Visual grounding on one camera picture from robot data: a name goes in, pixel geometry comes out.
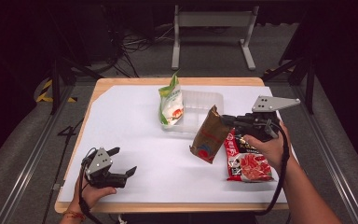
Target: clear plastic container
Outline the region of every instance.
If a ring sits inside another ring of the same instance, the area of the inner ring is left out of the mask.
[[[174,124],[161,124],[163,130],[178,133],[197,133],[209,110],[216,105],[219,114],[224,113],[223,95],[217,92],[182,90],[185,112]]]

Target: gray floor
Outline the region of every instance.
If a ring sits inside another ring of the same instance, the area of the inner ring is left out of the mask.
[[[247,69],[241,53],[238,42],[241,30],[229,28],[222,34],[201,29],[185,30],[182,32],[179,77],[261,77],[267,69],[278,66],[295,29],[295,24],[255,27],[250,44],[256,65],[254,71]],[[172,75],[172,35],[167,37],[149,49],[130,54],[140,77]],[[132,74],[125,62],[120,60],[119,64]],[[114,68],[102,75],[124,77]],[[63,95],[77,97],[78,101],[63,104],[56,116],[49,114],[51,103],[38,103],[2,146],[0,223],[43,223],[44,217],[45,223],[58,223],[61,216],[54,211],[57,190],[51,189],[55,183],[62,185],[77,135],[70,139],[65,150],[65,136],[57,134],[81,121],[94,85],[91,78],[80,77],[74,87],[64,88]],[[290,87],[285,75],[266,85],[275,96],[303,97],[303,85]],[[40,88],[35,90],[35,97],[39,92]],[[314,116],[310,116],[304,106],[284,109],[282,119],[291,131],[298,159],[317,190],[344,223],[358,223],[358,157],[317,80],[313,108]],[[18,180],[23,186],[16,185]],[[257,219],[259,223],[285,223],[287,216],[288,211],[278,210]],[[97,214],[97,217],[103,223],[113,223],[107,214]]]

